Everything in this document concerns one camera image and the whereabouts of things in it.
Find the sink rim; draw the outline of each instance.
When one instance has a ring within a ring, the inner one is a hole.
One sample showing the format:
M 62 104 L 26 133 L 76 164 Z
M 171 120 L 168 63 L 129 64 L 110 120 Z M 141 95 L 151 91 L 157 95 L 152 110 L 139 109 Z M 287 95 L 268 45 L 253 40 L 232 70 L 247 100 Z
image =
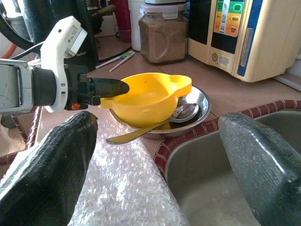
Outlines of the sink rim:
M 256 119 L 280 111 L 301 111 L 301 100 L 279 100 L 242 110 L 240 113 Z M 154 162 L 165 180 L 168 160 L 174 155 L 175 150 L 185 145 L 187 141 L 218 132 L 218 119 L 202 122 L 186 134 L 168 138 L 160 144 L 154 155 Z

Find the stainless steel sink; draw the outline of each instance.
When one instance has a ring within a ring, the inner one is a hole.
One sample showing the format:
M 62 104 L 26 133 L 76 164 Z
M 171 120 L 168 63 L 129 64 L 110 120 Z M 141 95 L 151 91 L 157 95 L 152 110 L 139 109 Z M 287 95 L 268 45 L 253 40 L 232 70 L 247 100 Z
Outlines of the stainless steel sink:
M 257 118 L 301 153 L 301 112 Z M 183 143 L 170 155 L 165 178 L 191 226 L 258 226 L 234 177 L 219 132 Z

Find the tiled countertop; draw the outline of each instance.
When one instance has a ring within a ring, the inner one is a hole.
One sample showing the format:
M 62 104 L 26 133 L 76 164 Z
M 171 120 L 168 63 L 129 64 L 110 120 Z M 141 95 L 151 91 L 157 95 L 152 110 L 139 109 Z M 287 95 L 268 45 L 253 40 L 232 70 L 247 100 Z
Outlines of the tiled countertop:
M 301 92 L 274 79 L 256 83 L 241 82 L 226 72 L 208 66 L 189 56 L 182 62 L 168 65 L 153 65 L 144 60 L 139 53 L 136 53 L 132 59 L 110 73 L 109 69 L 111 67 L 112 65 L 108 65 L 92 71 L 89 76 L 122 79 L 133 74 L 146 72 L 164 72 L 190 76 L 193 85 L 205 91 L 212 103 L 211 114 L 207 120 L 214 119 L 228 112 L 236 112 L 280 99 L 301 100 Z M 113 120 L 108 110 L 99 109 L 95 106 L 89 107 L 88 110 L 95 114 L 99 120 Z M 39 142 L 55 125 L 63 122 L 73 113 L 75 112 L 48 113 L 43 109 L 37 141 Z M 155 154 L 161 141 L 143 138 L 143 143 L 152 156 Z

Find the black cable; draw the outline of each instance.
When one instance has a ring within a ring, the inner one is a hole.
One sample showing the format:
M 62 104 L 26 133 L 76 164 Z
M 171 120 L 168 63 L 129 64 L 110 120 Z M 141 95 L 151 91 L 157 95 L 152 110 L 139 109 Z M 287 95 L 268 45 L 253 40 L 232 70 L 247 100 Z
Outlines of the black cable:
M 20 37 L 6 22 L 3 15 L 0 13 L 0 32 L 12 43 L 22 49 L 28 49 L 33 46 L 31 41 Z
M 122 51 L 121 53 L 118 53 L 118 54 L 113 55 L 113 56 L 111 56 L 111 57 L 108 57 L 108 58 L 106 58 L 106 59 L 99 60 L 99 61 L 98 61 L 98 62 L 99 62 L 98 65 L 100 65 L 101 63 L 103 63 L 103 62 L 105 62 L 105 61 L 111 60 L 111 59 L 113 59 L 113 58 L 115 58 L 115 57 L 118 57 L 118 56 L 120 56 L 121 54 L 127 53 L 130 49 L 132 49 L 131 46 L 130 46 L 129 48 L 127 48 L 126 50 Z
M 11 57 L 10 60 L 18 60 L 18 59 L 30 54 L 31 52 L 37 52 L 42 47 L 43 44 L 44 44 L 44 42 L 40 42 L 40 43 L 34 45 L 33 47 L 30 47 L 29 49 L 25 50 L 24 52 Z

